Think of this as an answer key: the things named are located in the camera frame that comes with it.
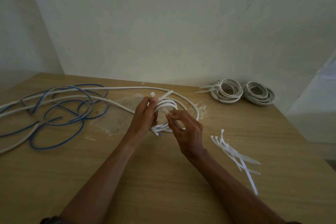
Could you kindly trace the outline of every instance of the person's right hand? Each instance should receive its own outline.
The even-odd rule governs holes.
[[[182,154],[186,157],[203,155],[205,152],[202,144],[203,125],[187,111],[173,110],[166,117]],[[174,120],[180,120],[185,129],[179,128]]]

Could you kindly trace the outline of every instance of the person's left arm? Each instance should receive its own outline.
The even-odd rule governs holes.
[[[98,224],[105,220],[129,158],[144,135],[157,124],[157,113],[154,113],[157,100],[156,97],[142,100],[119,145],[65,207],[61,219],[71,224]]]

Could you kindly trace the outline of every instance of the wood grain surface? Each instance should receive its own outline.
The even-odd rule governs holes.
[[[225,139],[241,154],[261,163],[248,167],[261,172],[252,175],[259,197],[287,221],[305,224],[336,223],[336,172],[317,156],[290,122],[271,105],[262,107],[241,99],[234,104],[215,101],[210,94],[194,94],[195,87],[141,84],[111,79],[40,73],[0,96],[0,104],[20,99],[59,85],[99,83],[104,86],[156,86],[174,90],[193,103],[206,106],[200,122],[203,144],[236,179],[252,189],[245,172],[221,149],[210,135]],[[117,100],[153,90],[110,90],[108,99]],[[163,94],[154,90],[159,96]],[[108,117],[100,117],[103,122]],[[0,122],[0,133],[31,123],[21,112]],[[51,145],[73,134],[79,124],[45,127],[36,144]],[[0,138],[4,148],[25,132]],[[35,151],[24,143],[0,156],[0,222],[38,223],[57,215],[103,163],[122,138],[110,135],[90,121],[72,141],[57,149]],[[211,188],[180,153],[172,133],[156,137],[148,133],[130,159],[112,200],[106,223],[231,223]]]

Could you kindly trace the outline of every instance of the person's right arm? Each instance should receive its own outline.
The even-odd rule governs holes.
[[[233,178],[203,148],[203,125],[201,123],[195,120],[187,111],[174,110],[166,117],[181,152],[207,180],[234,223],[286,223],[249,189]],[[185,125],[185,130],[179,128],[174,120],[180,120]]]

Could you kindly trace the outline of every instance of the person's left hand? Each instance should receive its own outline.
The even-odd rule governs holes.
[[[127,131],[128,134],[135,137],[143,137],[151,127],[157,125],[158,112],[154,113],[157,103],[157,97],[143,98],[135,110],[133,120]]]

